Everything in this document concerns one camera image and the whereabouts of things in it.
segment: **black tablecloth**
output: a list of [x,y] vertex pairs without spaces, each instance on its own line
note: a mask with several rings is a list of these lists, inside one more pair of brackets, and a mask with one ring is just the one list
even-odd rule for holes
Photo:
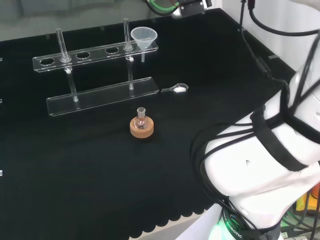
[[[157,31],[159,49],[145,63],[136,58],[134,79],[151,76],[160,89],[185,83],[187,93],[50,117],[46,98],[70,92],[66,74],[35,72],[32,58],[58,53],[56,36],[0,43],[1,239],[127,240],[212,204],[188,158],[192,137],[214,123],[236,122],[280,86],[261,77],[238,24],[221,9],[130,23],[138,26]],[[292,69],[269,60],[273,53],[247,37],[274,77],[292,77]],[[64,39],[69,51],[123,42],[123,25],[69,31]],[[125,82],[125,61],[74,67],[77,90]],[[138,107],[155,123],[146,140],[129,130]]]

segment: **wire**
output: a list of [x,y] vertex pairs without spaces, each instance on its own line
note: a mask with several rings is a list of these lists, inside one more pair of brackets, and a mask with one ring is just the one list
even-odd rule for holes
[[298,88],[296,90],[296,94],[295,94],[295,98],[292,104],[292,111],[293,113],[296,111],[297,107],[298,107],[298,103],[301,100],[301,93],[303,91],[305,82],[307,80],[307,76],[308,73],[310,71],[310,66],[312,63],[312,60],[314,59],[317,47],[318,47],[318,43],[320,41],[320,31],[318,31],[318,35],[316,36],[315,40],[312,43],[311,49],[309,51],[308,57],[306,58],[305,64],[304,64],[304,68],[301,74],[301,78],[300,78],[300,82],[298,85]]
[[305,217],[306,217],[306,215],[307,215],[307,211],[308,211],[310,194],[311,194],[311,192],[308,191],[308,193],[307,193],[307,195],[306,195],[305,206],[304,206],[303,215],[302,215],[301,219],[297,221],[297,224],[296,224],[296,225],[293,225],[293,224],[291,224],[291,223],[288,224],[287,221],[282,218],[282,221],[289,225],[289,227],[284,227],[283,229],[285,229],[286,231],[298,229],[298,227],[304,222]]
[[[244,40],[252,58],[255,60],[256,65],[258,66],[258,68],[260,69],[260,71],[262,73],[264,73],[269,79],[273,80],[273,81],[277,81],[277,82],[281,82],[283,84],[282,87],[282,92],[281,92],[281,99],[283,99],[283,97],[286,97],[286,105],[288,106],[288,102],[289,102],[289,94],[290,94],[290,88],[289,88],[289,84],[284,81],[284,80],[280,80],[280,79],[275,79],[272,77],[271,74],[271,70],[268,67],[268,65],[265,64],[265,62],[261,59],[261,58],[257,58],[253,52],[253,50],[251,49],[250,45],[248,44],[244,33],[243,33],[243,28],[242,28],[242,24],[243,24],[243,18],[244,18],[244,8],[245,8],[245,3],[246,0],[242,0],[242,6],[241,6],[241,16],[240,16],[240,32],[241,32],[241,36],[242,39]],[[299,84],[302,84],[302,87],[304,86],[305,81],[300,81]],[[320,79],[311,87],[313,89],[315,89],[315,87],[320,85]],[[308,91],[306,91],[306,93],[301,96],[301,92],[299,93],[299,95],[296,94],[295,97],[298,96],[299,101],[297,102],[297,106],[302,103],[310,94],[312,93],[312,91],[309,89]],[[281,124],[283,124],[283,120],[282,120],[282,115],[281,112],[279,112],[277,115],[273,116],[272,118],[266,120],[268,126],[271,129],[276,128],[277,126],[280,126]],[[192,139],[191,141],[191,145],[190,145],[190,150],[189,150],[189,156],[190,159],[192,161],[192,167],[194,169],[194,171],[196,172],[196,176],[199,177],[198,180],[201,180],[201,182],[203,184],[201,184],[201,188],[202,190],[205,192],[205,194],[211,199],[213,197],[214,201],[219,204],[224,210],[226,210],[228,213],[233,213],[234,215],[236,215],[237,217],[239,217],[239,219],[244,223],[245,227],[250,230],[250,226],[249,224],[252,225],[252,227],[257,230],[257,227],[249,220],[246,218],[246,216],[244,216],[241,212],[239,212],[236,207],[233,205],[233,203],[223,194],[221,194],[214,185],[212,185],[212,182],[210,181],[206,169],[205,169],[205,161],[206,159],[211,156],[212,154],[214,154],[215,152],[229,147],[233,144],[245,141],[249,138],[252,138],[255,136],[254,133],[254,129],[253,128],[249,128],[249,129],[245,129],[245,130],[240,130],[240,131],[236,131],[236,132],[229,132],[229,133],[224,133],[224,134],[220,134],[218,136],[216,136],[214,139],[212,139],[212,137],[206,136],[203,137],[204,139],[202,139],[201,143],[197,146],[197,148],[195,149],[195,151],[193,151],[194,149],[194,145],[195,145],[195,141],[196,139],[203,134],[205,131],[209,130],[210,128],[214,127],[214,126],[218,126],[218,124],[214,124],[212,126],[207,127],[206,129],[201,130],[200,132],[198,132],[195,137]],[[239,127],[248,127],[251,126],[251,123],[244,123],[239,125]],[[200,151],[200,149],[202,147],[204,147],[205,144],[208,144],[209,141],[212,140],[216,140],[216,139],[221,139],[221,138],[226,138],[226,137],[231,137],[231,136],[237,136],[237,135],[244,135],[241,136],[239,138],[236,138],[234,140],[231,140],[229,142],[226,142],[222,145],[219,145],[218,147],[215,147],[214,149],[210,150],[209,152],[207,152],[206,154],[204,154],[203,157],[201,157],[199,160],[197,160],[195,157],[197,155],[197,153]],[[297,226],[297,229],[300,229],[302,231],[299,231],[298,234],[303,234],[304,232],[308,232],[310,231],[310,229],[306,229],[306,228],[302,228]]]
[[312,229],[311,236],[310,236],[309,240],[313,240],[315,237],[317,223],[318,223],[318,217],[319,217],[319,210],[320,210],[320,186],[319,186],[319,193],[318,193],[316,209],[315,209],[316,213],[314,216],[313,229]]
[[251,57],[253,58],[255,64],[257,65],[258,69],[265,75],[267,76],[269,79],[272,78],[272,74],[271,74],[271,70],[270,68],[264,63],[264,61],[262,60],[262,58],[258,58],[256,57],[254,51],[252,50],[252,48],[250,47],[249,43],[247,42],[247,39],[244,35],[244,29],[243,29],[243,21],[244,21],[244,11],[245,11],[245,4],[247,2],[247,0],[241,0],[242,4],[241,4],[241,14],[240,14],[240,33],[241,33],[241,37],[245,43],[246,48],[248,49]]
[[293,213],[291,213],[291,212],[289,212],[289,211],[288,211],[287,213],[288,213],[294,220],[296,220],[297,222],[301,222],[301,225],[307,227],[308,229],[312,229],[312,228],[313,228],[312,226],[310,226],[310,225],[304,223],[303,221],[301,221],[301,219],[297,218],[296,215],[294,215]]
[[176,8],[174,8],[173,10],[171,11],[168,11],[168,12],[159,12],[157,11],[156,9],[154,9],[152,7],[152,5],[150,4],[149,0],[145,0],[145,4],[151,9],[152,12],[154,12],[155,14],[159,15],[159,16],[163,16],[163,17],[166,17],[166,16],[170,16],[171,14],[173,14],[177,9],[178,9],[178,6]]
[[254,14],[255,4],[256,4],[256,0],[248,0],[248,9],[249,9],[250,17],[256,25],[258,25],[263,30],[266,30],[267,32],[277,34],[280,36],[287,36],[287,37],[303,37],[303,36],[310,36],[310,35],[317,34],[319,31],[318,29],[312,30],[312,31],[303,31],[303,32],[286,32],[286,31],[275,30],[271,27],[264,25],[256,18]]
[[[317,227],[315,230],[317,231],[316,233],[319,233],[320,232],[320,226]],[[301,231],[291,231],[291,232],[289,231],[289,232],[287,232],[287,234],[288,234],[289,238],[295,238],[295,237],[297,237],[299,235],[310,233],[311,231],[312,230],[310,230],[310,229],[303,230],[303,231],[302,230]]]

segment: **green light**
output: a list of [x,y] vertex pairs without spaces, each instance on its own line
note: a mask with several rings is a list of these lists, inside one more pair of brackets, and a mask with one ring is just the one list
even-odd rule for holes
[[208,240],[226,240],[219,224],[213,227]]

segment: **plastic funnel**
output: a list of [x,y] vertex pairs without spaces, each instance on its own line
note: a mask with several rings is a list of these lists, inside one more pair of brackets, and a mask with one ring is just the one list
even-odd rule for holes
[[136,44],[142,51],[141,62],[145,61],[144,51],[152,44],[158,37],[155,30],[150,27],[140,26],[131,31],[131,37],[135,40]]

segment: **acrylic test tube rack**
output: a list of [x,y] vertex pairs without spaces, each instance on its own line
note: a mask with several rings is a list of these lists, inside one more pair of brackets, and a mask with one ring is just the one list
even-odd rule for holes
[[[37,56],[33,58],[33,68],[36,72],[41,73],[56,69],[64,69],[67,75],[71,93],[48,97],[46,99],[48,114],[50,116],[68,114],[148,96],[156,94],[159,91],[158,86],[152,77],[133,80],[132,70],[134,55],[155,52],[159,48],[158,45],[155,42],[152,42],[147,49],[142,51],[135,41],[130,41],[129,19],[125,18],[123,23],[125,42],[69,52],[66,50],[62,31],[60,28],[57,28],[56,34],[61,53]],[[127,62],[128,81],[77,92],[72,73],[73,66],[91,64],[122,57],[125,57]]]

